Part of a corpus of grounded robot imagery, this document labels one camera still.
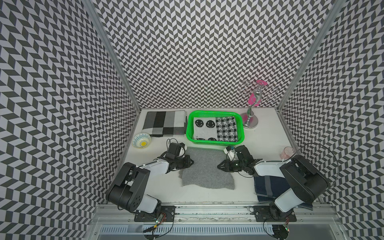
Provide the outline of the green plastic basket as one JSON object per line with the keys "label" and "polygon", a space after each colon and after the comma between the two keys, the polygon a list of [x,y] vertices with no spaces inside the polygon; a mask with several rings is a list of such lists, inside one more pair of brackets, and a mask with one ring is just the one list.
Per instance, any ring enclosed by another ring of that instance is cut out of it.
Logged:
{"label": "green plastic basket", "polygon": [[[237,123],[237,134],[238,141],[237,142],[217,142],[217,141],[199,141],[193,139],[194,134],[194,118],[213,118],[213,117],[234,117]],[[188,126],[186,136],[189,141],[194,144],[201,145],[214,145],[214,146],[234,146],[241,144],[245,139],[244,128],[242,117],[233,112],[223,112],[223,111],[194,111],[189,114],[188,118]]]}

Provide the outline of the smiley checkered scarf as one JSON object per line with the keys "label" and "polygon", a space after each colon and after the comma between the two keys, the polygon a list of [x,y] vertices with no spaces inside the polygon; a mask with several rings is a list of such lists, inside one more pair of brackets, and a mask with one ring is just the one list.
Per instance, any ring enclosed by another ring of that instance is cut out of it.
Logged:
{"label": "smiley checkered scarf", "polygon": [[234,117],[194,118],[193,139],[199,141],[237,142]]}

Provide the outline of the navy striped scarf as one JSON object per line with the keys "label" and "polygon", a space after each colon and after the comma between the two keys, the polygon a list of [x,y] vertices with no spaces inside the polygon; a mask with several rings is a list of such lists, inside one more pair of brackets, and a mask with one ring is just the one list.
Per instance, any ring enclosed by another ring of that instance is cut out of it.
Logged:
{"label": "navy striped scarf", "polygon": [[254,186],[259,202],[273,202],[290,189],[285,178],[273,176],[254,177]]}

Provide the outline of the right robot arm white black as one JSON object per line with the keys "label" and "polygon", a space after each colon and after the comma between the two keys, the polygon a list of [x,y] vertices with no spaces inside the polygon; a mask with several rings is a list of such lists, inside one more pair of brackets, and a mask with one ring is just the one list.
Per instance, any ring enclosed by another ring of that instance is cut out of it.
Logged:
{"label": "right robot arm white black", "polygon": [[301,155],[285,161],[238,157],[237,160],[222,161],[217,168],[228,173],[244,171],[253,177],[284,178],[290,188],[270,203],[269,214],[273,220],[281,218],[303,203],[313,203],[331,186],[330,181]]}

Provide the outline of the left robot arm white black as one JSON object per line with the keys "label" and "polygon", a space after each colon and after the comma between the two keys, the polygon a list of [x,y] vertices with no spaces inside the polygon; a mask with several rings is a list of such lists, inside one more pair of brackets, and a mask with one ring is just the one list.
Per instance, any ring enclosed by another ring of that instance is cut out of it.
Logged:
{"label": "left robot arm white black", "polygon": [[145,193],[150,179],[166,175],[172,171],[191,167],[194,161],[189,155],[183,157],[164,152],[150,163],[137,166],[125,163],[110,188],[106,192],[106,200],[130,213],[142,212],[159,216],[161,201]]}

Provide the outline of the black grey block scarf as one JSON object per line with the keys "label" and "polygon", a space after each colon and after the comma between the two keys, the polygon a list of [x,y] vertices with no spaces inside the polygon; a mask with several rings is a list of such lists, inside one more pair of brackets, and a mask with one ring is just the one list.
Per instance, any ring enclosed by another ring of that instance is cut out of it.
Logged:
{"label": "black grey block scarf", "polygon": [[143,125],[143,133],[151,137],[173,137],[185,135],[188,119],[186,111],[148,112]]}

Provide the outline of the patterned small bowl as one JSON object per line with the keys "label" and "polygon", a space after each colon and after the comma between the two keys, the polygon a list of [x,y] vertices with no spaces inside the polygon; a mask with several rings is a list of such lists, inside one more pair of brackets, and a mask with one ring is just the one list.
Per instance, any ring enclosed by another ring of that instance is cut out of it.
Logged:
{"label": "patterned small bowl", "polygon": [[148,133],[139,133],[132,139],[132,146],[137,149],[144,149],[151,143],[151,136]]}

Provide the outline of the pink plastic cup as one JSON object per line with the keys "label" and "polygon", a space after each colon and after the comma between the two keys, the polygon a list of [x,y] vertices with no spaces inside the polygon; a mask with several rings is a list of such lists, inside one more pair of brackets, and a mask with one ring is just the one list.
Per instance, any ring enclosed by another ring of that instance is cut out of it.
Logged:
{"label": "pink plastic cup", "polygon": [[285,147],[280,154],[282,160],[288,160],[295,153],[295,150],[292,147]]}

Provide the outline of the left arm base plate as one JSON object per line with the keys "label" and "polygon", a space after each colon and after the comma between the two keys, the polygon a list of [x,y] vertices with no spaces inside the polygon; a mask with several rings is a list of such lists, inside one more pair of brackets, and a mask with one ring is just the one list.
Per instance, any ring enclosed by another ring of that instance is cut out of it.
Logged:
{"label": "left arm base plate", "polygon": [[173,222],[175,218],[175,210],[175,206],[159,205],[152,213],[136,211],[134,222],[155,223],[158,219],[162,219],[165,222]]}

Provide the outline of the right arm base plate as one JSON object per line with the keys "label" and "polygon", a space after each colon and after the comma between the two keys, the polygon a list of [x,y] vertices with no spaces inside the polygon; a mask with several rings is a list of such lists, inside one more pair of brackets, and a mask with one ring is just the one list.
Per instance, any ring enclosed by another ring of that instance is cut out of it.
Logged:
{"label": "right arm base plate", "polygon": [[282,212],[276,206],[254,206],[256,221],[276,222],[276,223],[294,223],[297,222],[296,214],[293,209],[288,212]]}

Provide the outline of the aluminium front rail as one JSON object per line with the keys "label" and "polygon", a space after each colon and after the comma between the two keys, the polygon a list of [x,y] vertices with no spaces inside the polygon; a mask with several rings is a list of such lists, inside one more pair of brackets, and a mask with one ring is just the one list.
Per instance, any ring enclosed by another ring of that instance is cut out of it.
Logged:
{"label": "aluminium front rail", "polygon": [[[266,204],[230,203],[230,204],[173,204],[176,207],[176,224],[253,224],[257,223],[254,206]],[[342,221],[336,210],[328,204],[314,204],[312,210],[295,208],[297,222],[293,224],[340,225]],[[91,225],[96,224],[135,224],[135,214],[118,210],[113,205],[97,207]]]}

